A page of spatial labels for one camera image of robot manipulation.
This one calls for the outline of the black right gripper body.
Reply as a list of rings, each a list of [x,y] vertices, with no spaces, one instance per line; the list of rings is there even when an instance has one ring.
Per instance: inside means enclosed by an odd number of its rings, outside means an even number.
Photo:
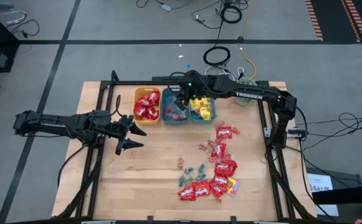
[[[173,72],[167,79],[167,86],[178,100],[190,100],[210,96],[207,80],[197,71]]]

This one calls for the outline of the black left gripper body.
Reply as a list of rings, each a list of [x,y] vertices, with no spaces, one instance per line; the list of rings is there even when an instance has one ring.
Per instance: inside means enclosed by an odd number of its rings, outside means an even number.
[[[93,111],[88,121],[90,129],[98,134],[106,135],[110,138],[118,139],[115,154],[120,155],[123,149],[123,140],[128,139],[127,134],[130,132],[130,124],[133,122],[132,116],[121,115],[118,121],[111,122],[111,114],[108,111]]]

